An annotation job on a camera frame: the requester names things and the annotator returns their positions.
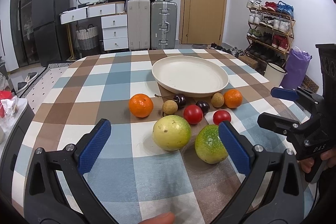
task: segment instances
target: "yellow-green fruit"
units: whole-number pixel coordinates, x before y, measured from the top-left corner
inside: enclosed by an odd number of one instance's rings
[[[163,103],[162,111],[167,115],[172,115],[177,111],[177,104],[173,100],[168,100]]]
[[[221,93],[215,93],[211,99],[211,104],[214,107],[221,107],[224,105],[224,97]]]
[[[198,157],[208,164],[216,164],[228,157],[215,124],[209,124],[200,131],[195,141],[195,150]]]
[[[180,116],[162,117],[153,126],[154,142],[164,150],[174,151],[184,147],[191,138],[189,123]]]

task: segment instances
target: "blue gripper pad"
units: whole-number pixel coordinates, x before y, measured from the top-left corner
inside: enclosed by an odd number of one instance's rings
[[[248,175],[251,171],[254,154],[252,155],[250,153],[249,155],[243,145],[245,144],[251,149],[251,143],[246,139],[245,136],[240,135],[229,122],[221,122],[219,124],[218,134],[238,172]]]
[[[280,88],[272,88],[271,95],[274,98],[295,102],[299,99],[299,95],[295,90],[285,90]]]
[[[98,128],[96,127],[92,129],[91,133],[96,132],[78,157],[77,169],[81,175],[91,171],[101,150],[111,135],[110,121],[105,120]]]

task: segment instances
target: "human hand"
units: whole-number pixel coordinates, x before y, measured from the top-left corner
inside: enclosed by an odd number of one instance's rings
[[[323,152],[320,157],[321,160],[328,160],[326,168],[334,167],[336,165],[336,147]],[[309,173],[311,171],[311,167],[314,165],[314,159],[309,158],[300,160],[299,163],[303,172]]]
[[[173,224],[175,215],[172,212],[160,214],[156,217],[144,220],[139,224]]]

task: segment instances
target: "purple bag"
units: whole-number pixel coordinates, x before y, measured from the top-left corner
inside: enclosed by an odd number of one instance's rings
[[[288,73],[284,76],[281,86],[284,89],[297,89],[301,86],[311,59],[309,53],[300,51],[298,47],[292,48],[285,66]]]

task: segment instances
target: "tomato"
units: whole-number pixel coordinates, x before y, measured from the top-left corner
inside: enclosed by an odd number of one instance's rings
[[[197,124],[203,119],[203,112],[197,105],[190,105],[185,108],[183,118],[190,124]]]
[[[218,110],[212,116],[213,123],[219,125],[223,121],[231,122],[231,115],[226,110]]]

